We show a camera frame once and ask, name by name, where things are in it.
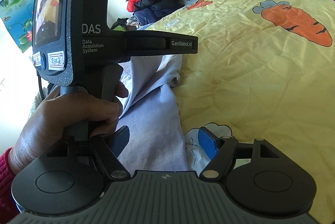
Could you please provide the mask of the red sleeve forearm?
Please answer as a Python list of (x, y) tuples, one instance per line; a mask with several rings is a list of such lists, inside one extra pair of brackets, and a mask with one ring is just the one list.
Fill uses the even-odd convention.
[(15, 174), (9, 165), (9, 153), (11, 148), (1, 156), (0, 160), (0, 222), (8, 223), (19, 211), (11, 194), (11, 185)]

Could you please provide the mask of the person's left hand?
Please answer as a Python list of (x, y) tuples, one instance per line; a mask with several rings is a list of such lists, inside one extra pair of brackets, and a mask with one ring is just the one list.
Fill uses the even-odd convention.
[(97, 99), (84, 92), (59, 95), (56, 88), (38, 106), (23, 127), (8, 155), (14, 174), (20, 173), (61, 137), (64, 128), (84, 120), (102, 122), (90, 135), (110, 135), (116, 129), (123, 107), (119, 98), (126, 98), (128, 90), (118, 83), (116, 97), (111, 102)]

